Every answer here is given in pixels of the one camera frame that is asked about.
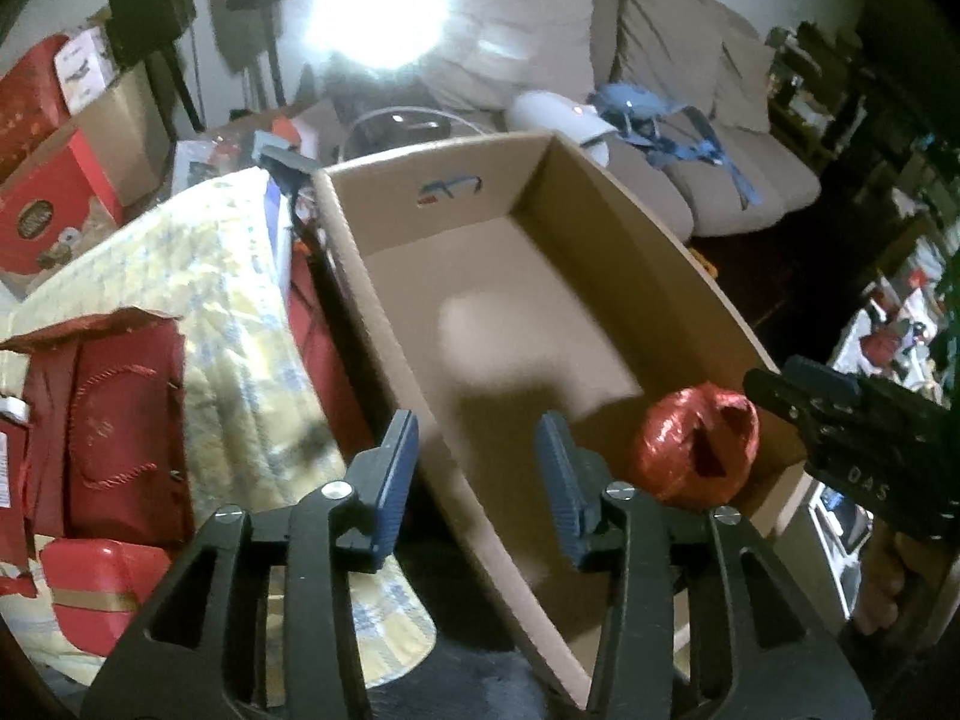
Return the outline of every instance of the blue strap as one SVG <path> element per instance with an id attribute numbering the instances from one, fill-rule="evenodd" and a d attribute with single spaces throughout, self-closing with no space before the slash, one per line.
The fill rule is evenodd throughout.
<path id="1" fill-rule="evenodd" d="M 589 101 L 603 119 L 617 128 L 621 140 L 644 153 L 651 167 L 662 170 L 675 162 L 693 160 L 726 167 L 744 209 L 762 202 L 747 176 L 733 164 L 709 119 L 692 105 L 663 100 L 653 92 L 627 83 L 602 86 Z M 659 121 L 675 113 L 683 113 L 702 140 L 682 145 L 662 136 Z"/>

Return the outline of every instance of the sofa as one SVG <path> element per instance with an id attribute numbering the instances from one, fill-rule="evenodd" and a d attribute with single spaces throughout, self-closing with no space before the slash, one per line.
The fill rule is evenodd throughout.
<path id="1" fill-rule="evenodd" d="M 714 0 L 450 0 L 440 45 L 421 78 L 444 108 L 491 125 L 524 89 L 586 101 L 611 81 L 694 105 L 761 201 L 743 207 L 731 172 L 700 161 L 664 170 L 621 141 L 607 168 L 680 240 L 747 233 L 812 204 L 820 183 L 770 134 L 774 52 L 746 19 Z M 697 138 L 683 114 L 662 124 Z"/>

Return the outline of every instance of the silver screw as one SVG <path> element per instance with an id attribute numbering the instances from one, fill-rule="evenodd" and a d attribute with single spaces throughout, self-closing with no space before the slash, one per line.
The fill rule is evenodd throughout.
<path id="1" fill-rule="evenodd" d="M 714 509 L 713 519 L 724 525 L 736 525 L 740 522 L 743 514 L 738 512 L 733 506 L 720 506 Z"/>
<path id="2" fill-rule="evenodd" d="M 230 504 L 229 506 L 224 506 L 222 509 L 218 509 L 217 514 L 214 514 L 217 522 L 222 522 L 224 525 L 229 525 L 229 523 L 237 522 L 240 517 L 243 517 L 243 509 L 239 506 L 234 506 Z"/>
<path id="3" fill-rule="evenodd" d="M 629 482 L 611 482 L 607 485 L 607 495 L 616 501 L 629 501 L 636 494 L 637 488 Z"/>
<path id="4" fill-rule="evenodd" d="M 331 501 L 339 501 L 353 493 L 353 488 L 349 485 L 349 482 L 339 480 L 323 485 L 323 487 L 320 488 L 320 493 L 324 498 L 328 498 Z"/>

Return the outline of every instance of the brown cardboard box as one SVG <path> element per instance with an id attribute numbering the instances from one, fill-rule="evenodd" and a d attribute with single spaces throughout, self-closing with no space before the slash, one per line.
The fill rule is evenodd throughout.
<path id="1" fill-rule="evenodd" d="M 41 143 L 0 185 L 0 196 L 6 186 L 30 175 L 60 151 L 78 129 L 83 130 L 121 205 L 131 205 L 160 186 L 170 136 L 140 64 Z"/>
<path id="2" fill-rule="evenodd" d="M 666 228 L 558 136 L 399 149 L 315 185 L 350 312 L 387 394 L 419 418 L 443 514 L 531 662 L 584 706 L 607 576 L 560 553 L 536 420 L 560 410 L 616 473 L 661 396 L 739 389 L 773 363 Z M 798 502 L 803 447 L 774 418 L 762 430 L 736 504 L 770 533 Z M 675 644 L 682 604 L 677 617 Z"/>

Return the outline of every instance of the barcode label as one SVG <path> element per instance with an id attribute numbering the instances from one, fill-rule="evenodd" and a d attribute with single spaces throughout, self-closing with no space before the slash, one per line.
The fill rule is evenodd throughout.
<path id="1" fill-rule="evenodd" d="M 0 430 L 0 509 L 10 508 L 10 473 L 7 471 L 7 434 Z"/>

